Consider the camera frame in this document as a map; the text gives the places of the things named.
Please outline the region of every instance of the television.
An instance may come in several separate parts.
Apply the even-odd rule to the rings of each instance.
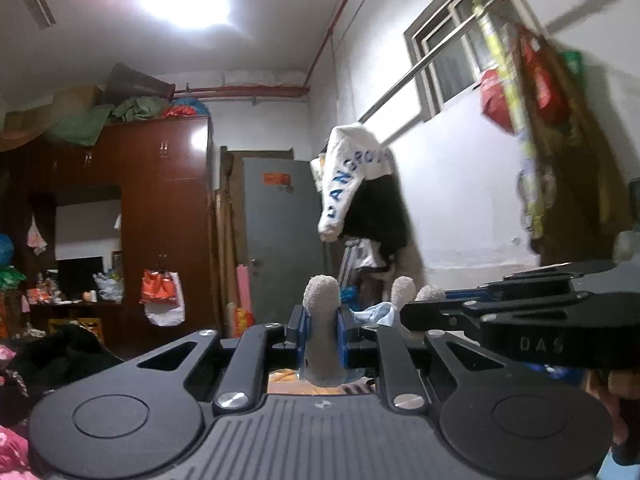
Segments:
[[[68,300],[82,300],[82,293],[97,290],[94,274],[104,272],[101,256],[58,260],[58,286]]]

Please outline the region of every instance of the green object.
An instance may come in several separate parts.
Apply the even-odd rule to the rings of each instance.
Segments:
[[[584,65],[582,63],[582,53],[578,50],[567,50],[565,52],[561,52],[560,55],[564,59],[569,72],[571,72],[578,85],[580,85],[580,88],[584,89]]]
[[[113,105],[94,106],[84,114],[64,117],[47,130],[47,138],[64,140],[71,144],[93,146],[98,140],[104,123],[113,110]]]
[[[18,288],[27,277],[14,266],[0,267],[0,290]]]
[[[144,121],[159,117],[169,107],[169,101],[161,97],[130,97],[121,102],[113,116],[123,122]]]

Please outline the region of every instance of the window pane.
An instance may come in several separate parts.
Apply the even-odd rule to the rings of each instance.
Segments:
[[[433,36],[426,40],[427,46],[431,50],[437,46],[444,38],[456,28],[453,20],[447,22],[440,27]],[[466,58],[465,49],[462,41],[458,40],[449,45],[445,50],[439,53],[432,63],[438,76],[438,83],[442,92],[442,101],[446,102],[453,96],[458,95],[465,88],[471,86],[474,82],[474,74]]]
[[[487,3],[489,0],[482,0],[482,3]],[[459,4],[456,5],[456,10],[460,15],[461,20],[466,20],[469,16],[473,15],[472,11],[472,2],[473,0],[462,0]],[[500,14],[505,15],[513,22],[521,22],[520,16],[516,11],[515,7],[511,2],[503,3],[498,9]],[[494,23],[495,30],[500,33],[501,28],[505,25],[506,21],[502,18],[499,18],[494,13],[491,14],[491,20]],[[478,66],[480,70],[485,70],[489,68],[494,62],[491,54],[489,53],[489,49],[486,46],[484,41],[484,37],[482,36],[482,32],[480,32],[480,27],[478,25],[474,25],[471,30],[467,33],[467,37],[471,43],[471,48],[473,49],[476,57],[478,59]]]

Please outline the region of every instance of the white hoodie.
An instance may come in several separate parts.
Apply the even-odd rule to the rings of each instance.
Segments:
[[[322,214],[318,232],[323,242],[335,242],[353,195],[363,180],[392,173],[388,153],[360,123],[336,126],[331,132],[322,174]]]

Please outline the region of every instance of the red pipe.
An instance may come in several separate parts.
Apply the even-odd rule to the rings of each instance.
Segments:
[[[309,80],[311,79],[311,75],[314,72],[316,65],[318,64],[318,60],[320,59],[320,56],[322,55],[322,51],[326,47],[326,44],[328,43],[329,38],[331,38],[331,35],[334,33],[335,25],[337,25],[338,20],[340,20],[340,17],[342,16],[342,12],[344,11],[344,7],[347,6],[348,2],[349,0],[342,0],[340,5],[338,6],[338,10],[335,11],[334,18],[331,22],[331,25],[329,25],[329,28],[326,30],[326,34],[324,35],[324,40],[322,40],[322,43],[320,44],[320,49],[316,54],[316,58],[314,59],[314,62],[311,64],[311,68],[309,69],[309,72],[306,74],[304,86],[308,86]]]
[[[174,94],[184,94],[190,97],[277,97],[299,99],[309,94],[306,86],[294,85],[247,85],[247,86],[215,86],[209,88],[189,88],[176,90]]]

